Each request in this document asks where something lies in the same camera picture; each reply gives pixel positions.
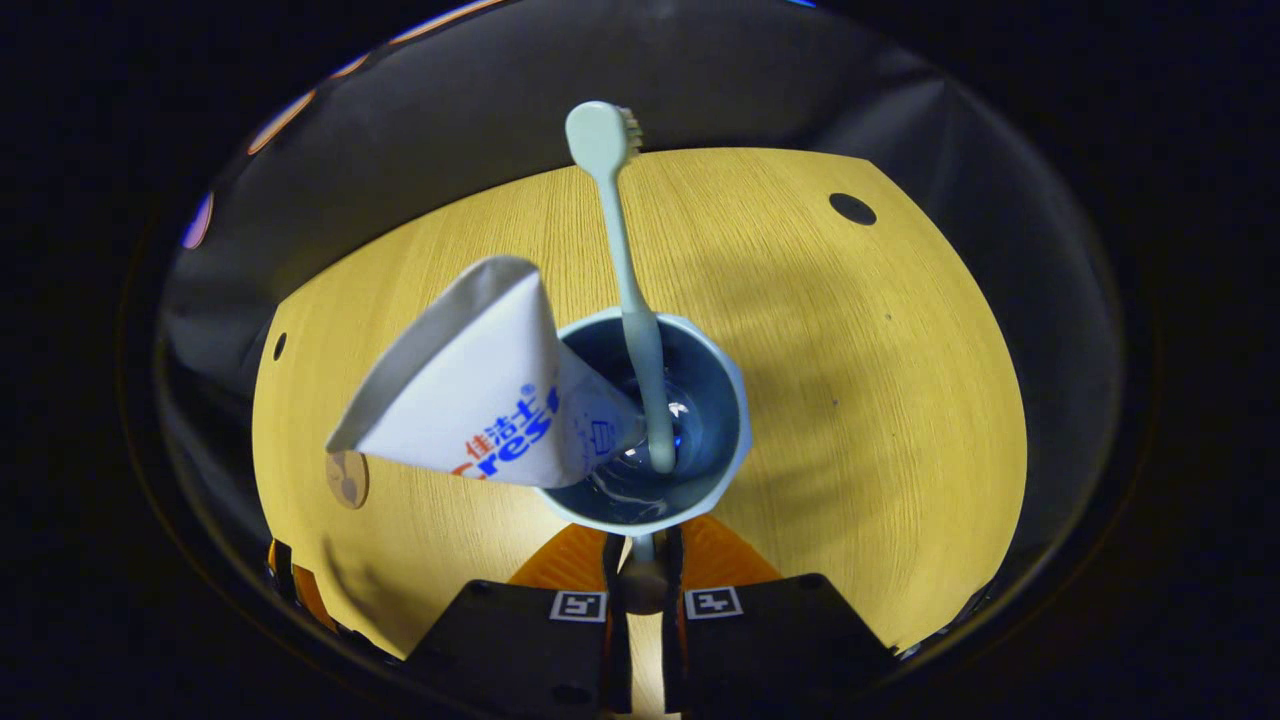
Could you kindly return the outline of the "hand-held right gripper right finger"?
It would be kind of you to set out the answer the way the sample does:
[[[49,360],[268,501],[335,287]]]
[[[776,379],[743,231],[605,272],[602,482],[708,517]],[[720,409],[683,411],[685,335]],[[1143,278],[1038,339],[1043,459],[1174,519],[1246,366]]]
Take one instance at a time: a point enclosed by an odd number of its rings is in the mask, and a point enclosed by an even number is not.
[[[832,717],[899,665],[823,574],[786,577],[722,521],[667,534],[666,711]]]

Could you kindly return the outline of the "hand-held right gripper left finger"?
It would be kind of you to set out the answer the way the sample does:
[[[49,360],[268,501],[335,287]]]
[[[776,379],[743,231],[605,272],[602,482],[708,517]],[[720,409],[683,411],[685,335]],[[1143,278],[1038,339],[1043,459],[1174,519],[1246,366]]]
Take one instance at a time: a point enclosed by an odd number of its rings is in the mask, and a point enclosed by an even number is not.
[[[568,525],[507,582],[467,582],[406,659],[407,673],[489,717],[630,714],[623,546],[621,536]]]

